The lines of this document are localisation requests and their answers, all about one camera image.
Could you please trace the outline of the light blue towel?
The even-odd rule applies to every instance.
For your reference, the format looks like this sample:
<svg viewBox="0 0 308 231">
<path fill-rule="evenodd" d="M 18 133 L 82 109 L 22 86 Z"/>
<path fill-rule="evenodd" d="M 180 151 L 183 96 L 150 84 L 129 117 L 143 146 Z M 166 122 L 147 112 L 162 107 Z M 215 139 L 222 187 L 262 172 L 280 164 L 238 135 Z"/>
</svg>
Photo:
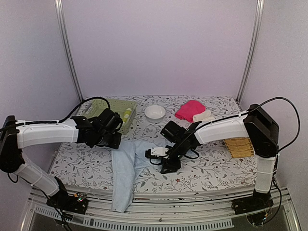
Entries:
<svg viewBox="0 0 308 231">
<path fill-rule="evenodd" d="M 123 213 L 132 203 L 133 187 L 138 176 L 148 167 L 159 170 L 145 157 L 145 151 L 171 145 L 168 141 L 121 141 L 119 149 L 111 151 L 113 171 L 112 212 Z"/>
</svg>

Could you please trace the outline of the green plastic basket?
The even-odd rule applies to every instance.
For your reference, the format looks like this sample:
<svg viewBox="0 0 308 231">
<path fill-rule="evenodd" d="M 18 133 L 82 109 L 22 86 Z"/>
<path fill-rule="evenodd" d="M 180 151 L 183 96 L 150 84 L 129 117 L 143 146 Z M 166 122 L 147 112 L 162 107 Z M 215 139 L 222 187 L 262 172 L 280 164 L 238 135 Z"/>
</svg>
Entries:
<svg viewBox="0 0 308 231">
<path fill-rule="evenodd" d="M 126 123 L 123 123 L 121 129 L 119 130 L 119 132 L 122 135 L 126 135 L 132 124 L 134 116 L 136 115 L 137 103 L 133 101 L 125 101 L 125 100 L 119 100 L 119 99 L 108 99 L 108 102 L 110 104 L 111 110 L 115 113 L 118 113 L 121 119 L 127 108 L 132 109 L 130 118 L 128 119 Z M 85 116 L 86 118 L 92 118 L 92 117 L 98 116 L 105 108 L 108 108 L 108 105 L 104 100 L 94 99 L 90 101 L 90 103 L 88 104 L 88 106 L 85 108 L 85 110 L 83 111 L 81 115 Z"/>
</svg>

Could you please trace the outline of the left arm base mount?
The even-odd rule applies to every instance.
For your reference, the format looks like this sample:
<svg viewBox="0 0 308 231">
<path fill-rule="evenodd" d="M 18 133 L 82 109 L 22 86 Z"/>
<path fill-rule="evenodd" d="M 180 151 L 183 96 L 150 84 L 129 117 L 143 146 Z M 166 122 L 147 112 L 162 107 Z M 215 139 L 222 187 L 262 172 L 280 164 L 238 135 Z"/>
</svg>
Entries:
<svg viewBox="0 0 308 231">
<path fill-rule="evenodd" d="M 69 195 L 66 191 L 59 191 L 47 199 L 46 204 L 61 211 L 68 211 L 84 215 L 88 208 L 88 199 L 85 193 L 77 192 Z"/>
</svg>

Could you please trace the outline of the green crocodile pattern towel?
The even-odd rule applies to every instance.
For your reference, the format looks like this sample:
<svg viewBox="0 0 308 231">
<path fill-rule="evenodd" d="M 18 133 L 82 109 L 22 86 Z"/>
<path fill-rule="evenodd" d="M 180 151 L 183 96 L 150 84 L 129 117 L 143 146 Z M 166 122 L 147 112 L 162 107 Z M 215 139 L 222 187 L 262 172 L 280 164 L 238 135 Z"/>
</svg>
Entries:
<svg viewBox="0 0 308 231">
<path fill-rule="evenodd" d="M 123 123 L 126 123 L 128 121 L 128 119 L 130 118 L 130 115 L 132 113 L 132 109 L 131 108 L 127 108 L 123 114 L 122 120 Z"/>
</svg>

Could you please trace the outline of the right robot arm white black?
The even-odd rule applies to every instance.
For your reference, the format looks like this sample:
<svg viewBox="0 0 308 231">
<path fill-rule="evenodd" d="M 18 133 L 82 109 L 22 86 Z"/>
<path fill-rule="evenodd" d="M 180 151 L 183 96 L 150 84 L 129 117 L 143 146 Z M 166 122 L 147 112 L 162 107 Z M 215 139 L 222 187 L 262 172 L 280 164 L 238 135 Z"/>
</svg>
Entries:
<svg viewBox="0 0 308 231">
<path fill-rule="evenodd" d="M 276 156 L 278 154 L 279 126 L 258 104 L 247 111 L 211 122 L 194 122 L 183 128 L 168 122 L 161 135 L 173 146 L 162 160 L 161 173 L 174 173 L 181 168 L 180 160 L 188 151 L 203 144 L 233 138 L 249 138 L 257 155 L 256 194 L 249 198 L 249 206 L 259 210 L 267 203 Z"/>
</svg>

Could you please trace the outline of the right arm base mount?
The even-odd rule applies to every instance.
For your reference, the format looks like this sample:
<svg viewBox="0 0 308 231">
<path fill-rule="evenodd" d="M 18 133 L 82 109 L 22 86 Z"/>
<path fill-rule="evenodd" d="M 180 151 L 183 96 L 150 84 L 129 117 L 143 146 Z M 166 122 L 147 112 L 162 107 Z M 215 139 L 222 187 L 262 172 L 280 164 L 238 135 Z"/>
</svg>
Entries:
<svg viewBox="0 0 308 231">
<path fill-rule="evenodd" d="M 236 215 L 253 212 L 246 217 L 248 222 L 253 226 L 261 226 L 266 222 L 273 205 L 270 192 L 259 193 L 254 190 L 252 196 L 232 200 L 231 208 Z"/>
</svg>

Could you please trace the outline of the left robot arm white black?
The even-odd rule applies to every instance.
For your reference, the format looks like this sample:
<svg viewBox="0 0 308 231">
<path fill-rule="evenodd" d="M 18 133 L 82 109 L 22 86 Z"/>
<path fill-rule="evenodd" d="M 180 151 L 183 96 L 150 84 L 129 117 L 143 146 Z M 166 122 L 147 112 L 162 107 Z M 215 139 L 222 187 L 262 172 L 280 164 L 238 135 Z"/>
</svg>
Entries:
<svg viewBox="0 0 308 231">
<path fill-rule="evenodd" d="M 65 186 L 23 155 L 22 149 L 52 143 L 118 149 L 122 125 L 120 115 L 108 108 L 93 118 L 73 116 L 56 121 L 17 121 L 14 116 L 8 116 L 0 130 L 0 169 L 25 179 L 52 197 L 61 209 L 67 209 L 72 202 Z"/>
</svg>

